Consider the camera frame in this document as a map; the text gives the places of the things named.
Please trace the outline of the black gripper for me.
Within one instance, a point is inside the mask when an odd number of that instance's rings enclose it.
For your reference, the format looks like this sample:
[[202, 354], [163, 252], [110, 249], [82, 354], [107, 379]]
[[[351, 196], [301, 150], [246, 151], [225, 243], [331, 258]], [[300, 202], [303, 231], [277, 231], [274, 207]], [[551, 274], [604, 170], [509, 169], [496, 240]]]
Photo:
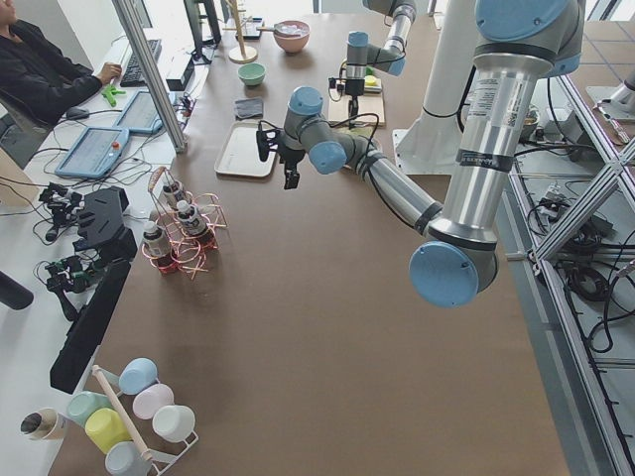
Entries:
[[299, 185], [301, 175], [297, 172], [297, 165], [304, 158], [306, 151], [302, 144], [285, 130], [280, 132], [277, 144], [277, 151], [285, 170], [284, 189], [293, 189]]
[[358, 96], [364, 94], [364, 77], [348, 77], [344, 82], [344, 94], [350, 96], [348, 100], [348, 117], [355, 118], [359, 109]]

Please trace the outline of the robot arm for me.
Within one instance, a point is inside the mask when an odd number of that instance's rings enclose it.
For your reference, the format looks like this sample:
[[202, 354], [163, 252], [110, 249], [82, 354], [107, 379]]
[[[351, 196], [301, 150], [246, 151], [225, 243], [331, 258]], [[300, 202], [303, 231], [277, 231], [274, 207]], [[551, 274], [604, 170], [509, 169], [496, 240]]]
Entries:
[[335, 131], [312, 87], [294, 90], [274, 136], [286, 188], [297, 186], [301, 160], [324, 175], [350, 167], [403, 222], [429, 236], [409, 273], [418, 294], [440, 307], [464, 305], [494, 281], [493, 221], [535, 85], [574, 71], [581, 53], [580, 1], [479, 1], [474, 14], [477, 81], [444, 201], [400, 172], [370, 138]]
[[418, 10], [415, 1], [363, 1], [368, 10], [381, 14], [388, 24], [381, 45], [374, 45], [365, 31], [348, 34], [344, 62], [344, 94], [348, 97], [348, 116], [358, 114], [358, 98], [364, 94], [366, 68], [399, 76], [405, 67], [407, 40]]

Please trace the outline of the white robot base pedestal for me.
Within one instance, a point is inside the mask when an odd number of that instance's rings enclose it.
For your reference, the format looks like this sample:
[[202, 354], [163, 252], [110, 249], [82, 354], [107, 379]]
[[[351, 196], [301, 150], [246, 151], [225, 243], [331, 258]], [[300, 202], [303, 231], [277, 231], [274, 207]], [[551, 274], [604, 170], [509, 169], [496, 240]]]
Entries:
[[448, 175], [460, 144], [457, 124], [463, 92], [471, 85], [478, 40], [473, 1], [450, 1], [420, 117], [394, 131], [397, 167], [407, 175]]

